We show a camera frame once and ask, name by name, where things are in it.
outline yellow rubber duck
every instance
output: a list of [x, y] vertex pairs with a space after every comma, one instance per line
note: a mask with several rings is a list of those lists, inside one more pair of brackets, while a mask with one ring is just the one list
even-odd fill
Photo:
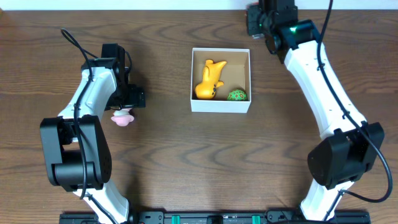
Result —
[[213, 60], [206, 60], [203, 69], [203, 80], [195, 87], [195, 93], [200, 100], [211, 100], [216, 95], [216, 89], [224, 85], [219, 81], [221, 70], [226, 65], [226, 61], [214, 63]]

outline cable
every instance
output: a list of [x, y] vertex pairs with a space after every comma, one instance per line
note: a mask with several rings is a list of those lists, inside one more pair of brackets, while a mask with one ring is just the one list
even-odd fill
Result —
[[346, 110], [346, 108], [344, 107], [344, 105], [342, 104], [342, 102], [340, 101], [340, 99], [338, 98], [336, 92], [334, 91], [333, 87], [331, 86], [329, 79], [325, 73], [325, 70], [323, 69], [324, 64], [322, 63], [322, 59], [321, 59], [321, 45], [322, 45], [322, 40], [323, 40], [323, 36], [325, 35], [325, 31], [326, 31], [326, 27], [328, 25], [328, 21], [329, 21], [329, 17], [331, 14], [331, 7], [333, 5], [333, 0], [330, 0], [329, 3], [329, 8], [328, 8], [328, 12], [326, 14], [326, 19], [325, 19], [325, 23], [323, 24], [322, 27], [322, 32], [320, 34], [320, 38], [318, 41], [318, 48], [317, 48], [317, 59], [318, 59], [318, 65], [319, 65], [319, 69], [322, 72], [322, 76], [325, 79], [326, 84], [328, 85], [328, 88], [331, 92], [331, 94], [333, 95], [333, 97], [335, 98], [337, 104], [339, 105], [340, 109], [343, 111], [343, 114], [345, 117], [347, 117], [347, 119], [355, 126], [355, 128], [358, 130], [359, 133], [361, 133], [361, 135], [363, 136], [363, 138], [365, 138], [365, 140], [369, 143], [369, 145], [376, 151], [377, 155], [379, 156], [384, 169], [386, 170], [386, 174], [387, 174], [387, 181], [388, 181], [388, 188], [386, 191], [386, 194], [379, 198], [379, 199], [371, 199], [371, 198], [366, 198], [363, 196], [360, 196], [356, 193], [350, 192], [348, 190], [340, 190], [340, 192], [342, 193], [347, 193], [349, 195], [352, 195], [358, 199], [364, 200], [365, 202], [371, 202], [371, 203], [379, 203], [379, 202], [383, 202], [385, 201], [391, 194], [392, 192], [392, 174], [391, 174], [391, 170], [388, 166], [388, 163], [386, 161], [386, 158], [384, 158], [383, 154], [381, 153], [381, 151], [373, 144], [373, 142], [369, 139], [368, 135], [361, 129], [361, 127], [359, 127], [359, 125], [354, 121], [354, 119], [349, 115], [349, 111]]
[[332, 205], [331, 205], [330, 208], [329, 208], [329, 211], [326, 212], [326, 215], [325, 215], [325, 217], [323, 218], [323, 221], [327, 221], [327, 220], [328, 220], [331, 211], [333, 211], [333, 209], [337, 206], [337, 202], [339, 201], [339, 199], [340, 199], [343, 195], [344, 195], [344, 192], [342, 192], [342, 191], [339, 190], [339, 191], [338, 191], [338, 194], [337, 194], [337, 196], [336, 196], [336, 198], [335, 198], [335, 200], [333, 201]]
[[65, 29], [62, 28], [61, 29], [61, 34], [69, 41], [71, 42], [74, 46], [76, 46], [77, 48], [79, 48], [79, 50], [81, 51], [81, 53], [83, 54], [85, 60], [86, 60], [86, 64], [88, 66], [88, 71], [89, 71], [89, 76], [88, 76], [88, 81], [86, 83], [86, 85], [84, 86], [83, 90], [81, 91], [81, 93], [79, 94], [79, 97], [76, 100], [75, 105], [73, 105], [74, 107], [74, 111], [73, 111], [73, 122], [75, 125], [75, 130], [76, 130], [76, 136], [79, 142], [79, 146], [80, 146], [80, 153], [81, 153], [81, 160], [83, 163], [83, 188], [81, 191], [81, 195], [80, 195], [80, 200], [83, 199], [85, 197], [86, 194], [86, 189], [87, 189], [87, 161], [86, 161], [86, 153], [85, 153], [85, 148], [83, 145], [83, 142], [81, 141], [81, 134], [80, 134], [80, 127], [79, 127], [79, 122], [78, 122], [78, 112], [79, 112], [79, 106], [80, 106], [80, 101], [81, 98], [83, 97], [85, 91], [87, 90], [88, 86], [90, 85], [92, 79], [93, 79], [93, 71], [91, 69], [91, 65], [88, 61], [87, 55], [86, 55], [86, 50], [83, 49], [80, 44], [77, 42], [77, 40], [75, 38], [73, 38], [73, 36]]
[[126, 52], [127, 58], [129, 58], [129, 63], [130, 63], [130, 64], [129, 64], [129, 68], [128, 68], [127, 71], [125, 72], [126, 74], [128, 74], [128, 73], [130, 73], [130, 71], [131, 71], [132, 61], [131, 61], [131, 57], [130, 57], [129, 52], [128, 52], [127, 50], [126, 50], [125, 52]]
[[109, 213], [100, 205], [100, 203], [98, 203], [97, 200], [95, 200], [95, 198], [94, 198], [92, 195], [89, 194], [89, 195], [86, 195], [86, 197], [88, 198], [88, 200], [91, 200], [91, 201], [95, 204], [95, 206], [97, 206], [97, 208], [98, 208], [102, 213], [104, 213], [104, 215], [106, 215], [107, 218], [108, 218], [109, 220], [111, 220], [111, 222], [112, 222], [113, 224], [118, 224], [118, 223], [112, 218], [111, 214], [109, 214]]
[[[73, 44], [75, 47], [77, 47], [77, 48], [81, 48], [80, 47], [80, 44], [72, 37], [72, 35], [70, 35], [69, 34], [69, 32], [65, 29], [65, 28], [62, 28], [61, 29], [61, 34], [63, 35], [63, 37], [65, 38], [65, 39], [67, 39], [71, 44]], [[86, 53], [86, 54], [88, 54], [88, 55], [90, 55], [90, 56], [92, 56], [92, 57], [94, 57], [94, 58], [98, 58], [97, 56], [95, 56], [95, 55], [93, 55], [92, 53], [90, 53], [89, 51], [87, 51], [87, 50], [85, 50], [85, 49], [83, 49], [83, 51]]]

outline wood grain surface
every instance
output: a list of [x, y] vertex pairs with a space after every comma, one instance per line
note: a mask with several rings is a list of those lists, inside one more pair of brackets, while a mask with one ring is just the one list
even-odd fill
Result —
[[[300, 11], [318, 28], [325, 11]], [[62, 212], [90, 211], [47, 179], [39, 124], [74, 94], [83, 57], [60, 33], [66, 27], [90, 52], [117, 42], [132, 56], [133, 83], [147, 107], [129, 126], [105, 112], [112, 179], [137, 209], [265, 210], [295, 207], [312, 177], [307, 154], [320, 142], [312, 111], [293, 76], [264, 40], [246, 35], [243, 11], [3, 12], [0, 20], [0, 223], [58, 223]], [[380, 122], [382, 151], [398, 184], [398, 12], [333, 11], [328, 58], [368, 121]], [[247, 114], [192, 113], [193, 47], [251, 50]], [[384, 169], [352, 191], [380, 197]], [[366, 209], [373, 223], [397, 223], [398, 190], [384, 203], [344, 196], [338, 208]]]

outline white box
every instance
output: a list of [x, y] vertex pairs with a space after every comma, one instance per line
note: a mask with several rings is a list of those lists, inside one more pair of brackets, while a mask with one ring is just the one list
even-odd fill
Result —
[[[224, 85], [217, 88], [212, 100], [199, 100], [195, 87], [202, 81], [206, 60], [227, 61], [221, 71], [220, 81]], [[228, 94], [240, 89], [246, 92], [247, 101], [227, 101]], [[192, 49], [191, 109], [192, 112], [247, 113], [251, 104], [251, 73], [249, 49]]]

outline pink object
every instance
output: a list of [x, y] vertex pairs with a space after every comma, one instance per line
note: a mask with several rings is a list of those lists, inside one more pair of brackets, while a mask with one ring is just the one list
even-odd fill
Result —
[[131, 121], [134, 121], [134, 117], [129, 113], [131, 109], [121, 109], [113, 113], [111, 118], [119, 126], [127, 126]]

